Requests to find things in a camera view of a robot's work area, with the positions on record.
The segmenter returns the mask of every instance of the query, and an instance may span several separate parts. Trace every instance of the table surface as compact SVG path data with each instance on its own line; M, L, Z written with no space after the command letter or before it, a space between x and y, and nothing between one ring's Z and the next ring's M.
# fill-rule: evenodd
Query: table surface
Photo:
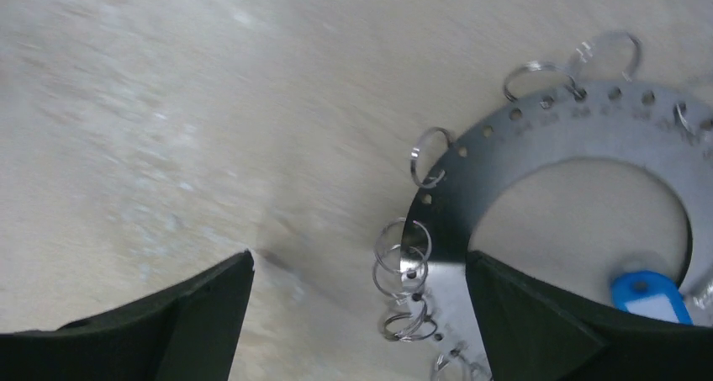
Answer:
M410 147L607 29L642 39L641 79L713 71L710 0L0 0L0 331L250 248L231 379L427 379L436 351L380 337L370 279L416 190ZM624 252L675 275L684 215L641 172L577 162L517 184L472 243L606 301Z

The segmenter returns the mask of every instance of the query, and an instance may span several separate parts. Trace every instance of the circular metal disc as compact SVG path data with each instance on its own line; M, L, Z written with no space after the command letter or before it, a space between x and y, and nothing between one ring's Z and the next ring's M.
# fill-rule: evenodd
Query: circular metal disc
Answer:
M559 162L621 161L668 185L690 223L681 293L693 293L710 276L713 192L707 187L713 183L713 132L705 130L710 124L704 122L710 122L713 109L689 94L648 82L596 81L581 87L587 93L581 102L556 87L509 103L478 122L433 166L431 175L446 172L438 185L416 194L407 220L425 225L433 240L425 297L441 326L440 341L435 341L441 352L461 344L467 360L484 362L464 273L468 242L498 196ZM676 114L682 106L688 130ZM413 226L404 228L402 265L410 262L405 251L424 243L422 234Z

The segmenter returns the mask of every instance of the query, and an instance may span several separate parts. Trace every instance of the blue key tag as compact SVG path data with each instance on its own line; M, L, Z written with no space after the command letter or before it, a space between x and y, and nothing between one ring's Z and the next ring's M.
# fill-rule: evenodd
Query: blue key tag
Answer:
M693 325L676 284L656 272L644 270L619 276L611 284L611 299L622 311Z

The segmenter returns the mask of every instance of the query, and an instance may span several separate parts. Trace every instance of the black plastic part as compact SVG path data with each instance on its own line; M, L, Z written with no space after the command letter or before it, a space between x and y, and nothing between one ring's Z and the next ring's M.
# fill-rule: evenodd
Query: black plastic part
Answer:
M0 380L225 381L252 278L243 252L57 331L0 335Z
M710 379L711 328L628 314L479 251L466 279L497 381Z

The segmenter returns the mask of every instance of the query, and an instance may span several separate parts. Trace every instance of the metal key holder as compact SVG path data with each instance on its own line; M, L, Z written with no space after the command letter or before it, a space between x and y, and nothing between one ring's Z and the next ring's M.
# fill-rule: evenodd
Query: metal key holder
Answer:
M598 50L624 41L633 45L633 56L621 79L581 79ZM383 336L389 341L428 339L440 351L431 380L440 379L451 362L460 364L464 380L492 379L465 280L468 242L500 194L559 162L583 157L622 161L666 183L689 222L688 266L677 282L679 291L702 309L713 301L713 193L707 191L713 181L713 108L685 91L635 81L641 59L636 36L606 32L583 42L564 66L531 61L513 70L503 85L510 103L457 139L437 127L418 139L410 171L419 190L407 217L389 223L378 237L373 279L395 306L408 307L383 320ZM536 71L562 73L568 82L517 98L510 83ZM417 162L436 134L446 137L448 149L421 180ZM384 245L387 233L400 225L400 244ZM399 267L384 261L390 253L400 253ZM399 277L402 288L382 287L379 270Z

